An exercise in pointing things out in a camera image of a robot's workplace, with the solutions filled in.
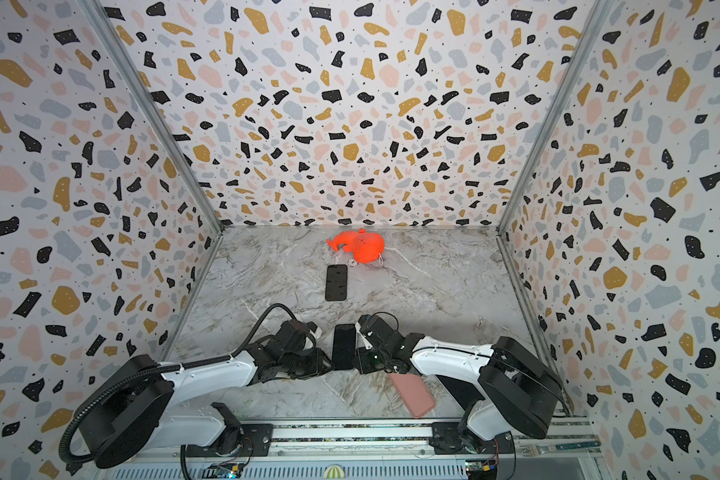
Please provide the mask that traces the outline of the black phone case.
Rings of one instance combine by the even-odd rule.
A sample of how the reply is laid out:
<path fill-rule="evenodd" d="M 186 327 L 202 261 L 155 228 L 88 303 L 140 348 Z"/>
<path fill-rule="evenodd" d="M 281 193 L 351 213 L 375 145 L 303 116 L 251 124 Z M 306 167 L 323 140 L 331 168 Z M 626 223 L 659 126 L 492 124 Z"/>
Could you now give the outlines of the black phone case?
<path fill-rule="evenodd" d="M 325 300 L 328 302 L 345 301 L 348 296 L 348 266 L 329 265 L 326 270 Z"/>

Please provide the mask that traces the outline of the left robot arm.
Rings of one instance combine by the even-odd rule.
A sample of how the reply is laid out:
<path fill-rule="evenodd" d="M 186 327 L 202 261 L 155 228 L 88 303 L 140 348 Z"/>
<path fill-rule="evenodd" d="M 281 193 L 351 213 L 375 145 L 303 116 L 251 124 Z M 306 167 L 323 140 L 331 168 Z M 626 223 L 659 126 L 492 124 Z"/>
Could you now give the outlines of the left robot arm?
<path fill-rule="evenodd" d="M 176 363 L 137 355 L 74 412 L 59 457 L 74 471 L 88 462 L 112 468 L 153 448 L 238 452 L 245 444 L 244 427 L 225 403 L 195 414 L 180 414 L 178 406 L 218 390 L 329 373 L 333 364 L 316 344 L 317 331 L 314 323 L 290 319 L 276 334 L 216 357 Z"/>

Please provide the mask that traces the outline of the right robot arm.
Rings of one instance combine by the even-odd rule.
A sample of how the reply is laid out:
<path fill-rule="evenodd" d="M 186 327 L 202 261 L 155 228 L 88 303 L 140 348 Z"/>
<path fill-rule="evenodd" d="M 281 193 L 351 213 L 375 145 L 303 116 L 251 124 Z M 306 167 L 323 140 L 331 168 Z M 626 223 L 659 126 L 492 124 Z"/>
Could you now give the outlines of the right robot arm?
<path fill-rule="evenodd" d="M 379 313 L 361 316 L 355 328 L 372 365 L 381 370 L 471 385 L 479 397 L 465 409 L 462 425 L 482 441 L 512 430 L 544 439 L 556 407 L 564 402 L 560 377 L 513 338 L 463 345 L 419 333 L 403 335 Z"/>

